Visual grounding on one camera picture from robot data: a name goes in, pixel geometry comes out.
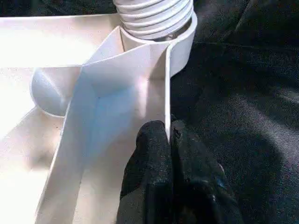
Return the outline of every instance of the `black fabric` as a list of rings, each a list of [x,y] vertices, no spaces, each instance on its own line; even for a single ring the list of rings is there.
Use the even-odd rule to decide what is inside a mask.
[[[171,80],[172,113],[224,167],[245,223],[299,219],[297,61],[296,49],[200,44]]]
[[[0,0],[0,16],[116,13],[112,0]]]

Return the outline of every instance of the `white flexible hose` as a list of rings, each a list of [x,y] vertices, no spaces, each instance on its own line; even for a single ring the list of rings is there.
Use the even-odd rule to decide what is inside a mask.
[[[191,18],[193,0],[114,0],[123,27],[133,36],[153,40],[181,29]]]

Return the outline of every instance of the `black glove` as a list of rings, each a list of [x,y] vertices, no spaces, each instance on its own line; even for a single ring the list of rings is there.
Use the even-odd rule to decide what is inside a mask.
[[[136,150],[124,171],[116,223],[172,223],[172,172],[163,122],[146,123],[137,135]]]
[[[241,224],[222,167],[181,121],[140,129],[121,189],[117,224]]]

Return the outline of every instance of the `white plastic housing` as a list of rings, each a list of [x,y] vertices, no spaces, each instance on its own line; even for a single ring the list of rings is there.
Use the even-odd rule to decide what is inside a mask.
[[[170,137],[170,77],[188,61],[195,13],[189,28],[167,42],[133,37],[114,14],[5,18],[0,23],[1,34],[5,32],[0,43],[9,43],[1,45],[0,56],[6,54],[1,73],[13,82],[12,73],[18,77],[32,72],[30,93],[37,106],[0,142],[0,193],[7,199],[0,202],[6,214],[0,222],[112,223],[139,128],[159,119]],[[33,40],[12,48],[15,43],[8,40],[19,34]],[[25,58],[26,49],[30,54]],[[78,49],[85,53],[78,56]],[[42,147],[36,139],[41,139]],[[50,167],[28,169],[37,151],[53,158]],[[26,190],[31,184],[34,190]],[[18,200],[23,200],[20,206],[7,206]]]

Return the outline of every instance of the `cylindrical port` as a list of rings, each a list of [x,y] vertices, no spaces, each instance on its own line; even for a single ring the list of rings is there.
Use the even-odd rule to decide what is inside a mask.
[[[72,97],[80,67],[36,69],[31,81],[31,97],[46,114],[63,117]]]
[[[193,0],[114,0],[123,27],[140,39],[173,35],[191,18]]]

